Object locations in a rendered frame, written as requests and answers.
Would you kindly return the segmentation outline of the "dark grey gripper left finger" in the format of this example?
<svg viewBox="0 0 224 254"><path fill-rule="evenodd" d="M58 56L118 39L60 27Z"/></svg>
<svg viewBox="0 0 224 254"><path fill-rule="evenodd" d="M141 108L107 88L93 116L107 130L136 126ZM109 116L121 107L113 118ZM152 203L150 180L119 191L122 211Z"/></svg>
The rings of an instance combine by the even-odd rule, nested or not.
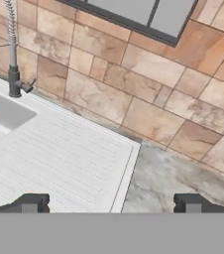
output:
<svg viewBox="0 0 224 254"><path fill-rule="evenodd" d="M49 213L48 193L24 193L11 203L0 206L3 213Z"/></svg>

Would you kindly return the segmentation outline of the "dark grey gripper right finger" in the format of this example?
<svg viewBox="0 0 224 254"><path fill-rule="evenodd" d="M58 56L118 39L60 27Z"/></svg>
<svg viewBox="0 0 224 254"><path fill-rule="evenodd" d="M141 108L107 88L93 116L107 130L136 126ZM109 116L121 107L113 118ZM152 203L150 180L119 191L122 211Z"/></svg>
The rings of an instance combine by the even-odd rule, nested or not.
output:
<svg viewBox="0 0 224 254"><path fill-rule="evenodd" d="M224 206L214 204L199 193L176 193L173 196L174 212L216 213L224 212Z"/></svg>

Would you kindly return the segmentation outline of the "white sink with drainboard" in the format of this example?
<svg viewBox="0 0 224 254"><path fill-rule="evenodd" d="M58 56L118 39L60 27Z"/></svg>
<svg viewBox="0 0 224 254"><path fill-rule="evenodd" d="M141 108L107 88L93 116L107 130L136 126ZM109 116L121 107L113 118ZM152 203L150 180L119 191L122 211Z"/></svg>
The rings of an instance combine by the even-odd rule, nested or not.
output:
<svg viewBox="0 0 224 254"><path fill-rule="evenodd" d="M0 78L0 205L48 193L52 212L120 212L140 144Z"/></svg>

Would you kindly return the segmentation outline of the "grey spring sink faucet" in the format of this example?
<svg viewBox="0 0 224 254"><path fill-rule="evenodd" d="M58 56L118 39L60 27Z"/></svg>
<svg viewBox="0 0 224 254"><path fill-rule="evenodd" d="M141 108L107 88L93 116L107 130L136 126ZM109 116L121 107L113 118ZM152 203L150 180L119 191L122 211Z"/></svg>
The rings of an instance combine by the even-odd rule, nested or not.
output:
<svg viewBox="0 0 224 254"><path fill-rule="evenodd" d="M15 10L13 7L12 0L3 0L7 10L7 19L8 19L8 43L1 44L0 48L8 47L9 48L9 96L13 98L20 98L22 96L21 91L26 93L31 92L34 89L34 79L32 82L24 82L20 78L20 71L17 61L17 33L16 33L16 22L15 22Z"/></svg>

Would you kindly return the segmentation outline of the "dark framed window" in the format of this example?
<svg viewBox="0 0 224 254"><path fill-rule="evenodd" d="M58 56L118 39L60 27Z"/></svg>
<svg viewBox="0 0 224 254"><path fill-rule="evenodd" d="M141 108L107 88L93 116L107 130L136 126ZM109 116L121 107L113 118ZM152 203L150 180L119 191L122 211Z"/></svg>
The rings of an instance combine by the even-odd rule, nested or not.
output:
<svg viewBox="0 0 224 254"><path fill-rule="evenodd" d="M175 47L198 0L57 0Z"/></svg>

